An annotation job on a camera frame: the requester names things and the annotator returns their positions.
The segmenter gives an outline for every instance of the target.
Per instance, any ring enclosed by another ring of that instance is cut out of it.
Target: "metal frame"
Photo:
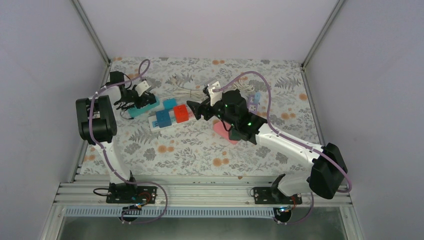
[[[54,199],[54,206],[128,206],[128,204],[106,203],[106,198],[93,194],[95,188],[107,188],[109,178],[107,175],[97,175],[99,179],[76,180],[73,183],[61,183]],[[262,181],[248,182],[246,180],[235,182],[230,178],[223,177],[177,177],[158,179],[155,176],[134,176],[138,181],[154,181],[165,189],[168,196],[169,207],[283,207],[287,204],[256,205],[251,196],[253,187],[269,187],[269,179],[264,177]],[[303,204],[298,208],[309,208],[311,204],[310,193],[302,194]],[[155,204],[152,207],[164,207],[165,197],[158,188]],[[352,201],[348,193],[336,193],[333,199],[324,199],[314,194],[316,207],[352,207]]]
[[[70,0],[74,5],[78,15],[80,16],[88,34],[92,38],[97,50],[102,56],[103,60],[108,64],[102,79],[104,85],[108,79],[109,71],[111,69],[110,59],[103,48],[96,32],[94,31],[90,21],[84,12],[79,0]],[[301,74],[308,95],[309,104],[311,107],[315,126],[317,128],[318,138],[321,144],[325,144],[320,123],[317,118],[315,103],[313,101],[311,90],[308,84],[308,79],[305,74],[306,66],[311,60],[314,52],[327,33],[330,25],[332,24],[335,16],[340,11],[345,0],[339,0],[334,6],[330,16],[328,17],[324,27],[320,31],[313,46],[305,58]],[[116,211],[121,207],[128,206],[127,204],[108,204],[105,202],[105,197],[93,194],[93,189],[98,187],[107,187],[109,184],[109,177],[107,175],[81,175],[81,166],[87,150],[88,143],[81,141],[79,144],[79,152],[75,158],[75,168],[69,173],[68,182],[61,183],[53,205],[51,207],[47,222],[41,235],[41,239],[50,240],[57,239],[60,236],[63,220],[66,216],[89,216],[103,214],[106,216],[107,211],[110,210],[113,214],[109,217],[116,217]],[[181,211],[187,213],[184,217],[199,217],[199,214],[204,214],[202,211],[211,210],[215,211],[215,215],[204,217],[216,217],[218,214],[231,213],[227,217],[235,217],[232,211],[241,211],[241,213],[251,213],[251,211],[258,210],[265,213],[262,217],[267,216],[267,212],[273,207],[282,207],[284,205],[255,205],[254,198],[250,195],[250,190],[253,187],[269,187],[270,183],[275,180],[274,176],[256,176],[256,177],[243,177],[239,179],[235,176],[161,176],[161,175],[136,175],[138,181],[154,181],[161,184],[166,190],[169,202],[170,214],[164,217],[181,217]],[[346,186],[341,186],[340,189],[346,189]],[[309,208],[311,197],[309,193],[304,193],[303,204],[298,205],[300,208]],[[356,218],[355,210],[352,205],[350,195],[348,193],[336,193],[333,199],[323,199],[314,195],[315,207],[339,207],[341,219],[344,224],[346,237],[348,240],[362,240],[362,232],[359,227],[358,219]],[[153,210],[155,214],[161,211],[165,206],[164,194],[161,190],[158,191],[156,203],[149,207],[145,207],[146,211]],[[256,215],[242,214],[237,217],[257,217]]]
[[[312,98],[311,89],[309,87],[308,78],[306,77],[303,67],[301,68],[300,73],[302,74],[303,84],[306,90],[307,100],[309,101],[310,111],[312,112],[313,122],[315,123],[316,133],[318,134],[319,143],[325,146],[327,143],[324,139],[320,121],[318,120],[317,109],[315,108],[314,99]]]
[[[44,229],[41,233],[41,240],[55,240],[59,237],[65,213],[66,206],[51,206],[47,222],[45,223]]]
[[[91,40],[93,41],[95,47],[98,50],[98,53],[103,58],[103,61],[107,64],[111,62],[111,59],[108,57],[108,54],[105,51],[105,48],[103,47],[102,43],[100,42],[99,37],[96,34],[96,31],[94,31],[94,28],[92,24],[89,21],[89,18],[87,17],[86,12],[83,9],[83,6],[81,5],[79,0],[70,0],[72,5],[75,7],[76,12],[78,13],[79,18],[81,19],[82,23],[84,24],[85,29],[88,32],[88,35],[90,36]]]
[[[311,61],[312,56],[314,55],[315,51],[317,50],[317,48],[320,45],[321,41],[323,40],[324,36],[327,34],[328,29],[330,28],[331,24],[333,23],[334,18],[340,12],[340,9],[342,8],[345,1],[346,0],[338,0],[337,3],[334,5],[334,8],[332,9],[330,15],[328,16],[327,20],[325,21],[324,26],[322,27],[321,31],[319,32],[318,36],[316,37],[315,42],[313,43],[312,47],[310,48],[309,52],[307,53],[305,60],[303,61],[302,66],[304,68],[306,68],[306,66]]]
[[[361,227],[353,207],[340,207],[341,219],[347,240],[363,240]]]

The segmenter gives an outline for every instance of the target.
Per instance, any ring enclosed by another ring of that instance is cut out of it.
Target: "black bracket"
[[[251,191],[252,197],[254,198],[254,204],[260,205],[297,205],[302,204],[302,196],[298,196],[297,194],[293,196],[281,197],[279,201],[277,201],[273,195],[271,187],[269,186],[257,186],[254,187]]]
[[[147,204],[155,204],[158,188],[156,186],[137,186],[136,193],[126,194],[124,192],[117,192],[110,194],[106,198],[108,204],[142,204],[147,201],[146,194],[150,194],[151,198]]]
[[[138,212],[141,211],[141,208],[138,208],[136,205],[131,205],[131,206],[125,206],[125,207],[123,207],[122,210],[121,210],[121,212],[120,212],[120,214],[122,215],[122,213],[124,213],[128,209],[134,209],[134,211],[127,212],[127,215],[137,215]],[[122,216],[119,216],[118,217],[118,219],[120,221],[121,220],[124,220],[124,221],[127,221],[127,222],[133,222],[133,221],[135,221],[137,219],[136,216],[135,217],[124,216],[122,219],[121,218],[122,218]]]

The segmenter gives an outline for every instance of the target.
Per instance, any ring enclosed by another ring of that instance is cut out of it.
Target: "red block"
[[[175,119],[178,124],[189,120],[189,112],[184,104],[174,106],[173,113],[175,114]]]

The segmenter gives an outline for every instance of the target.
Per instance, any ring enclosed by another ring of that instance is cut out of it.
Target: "pink object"
[[[224,123],[225,123],[226,129],[229,130],[231,128],[231,125],[226,123],[226,122],[224,122]],[[215,123],[215,125],[213,125],[213,130],[233,145],[235,145],[236,143],[239,142],[239,141],[234,141],[234,140],[229,139],[229,133],[224,129],[224,125],[221,121],[217,122],[217,123]]]

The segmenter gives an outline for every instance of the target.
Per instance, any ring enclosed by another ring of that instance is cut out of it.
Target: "metal grille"
[[[163,207],[143,207],[125,216],[156,217]],[[120,217],[122,207],[118,206],[68,206],[66,217]],[[272,218],[272,207],[168,207],[165,218]]]

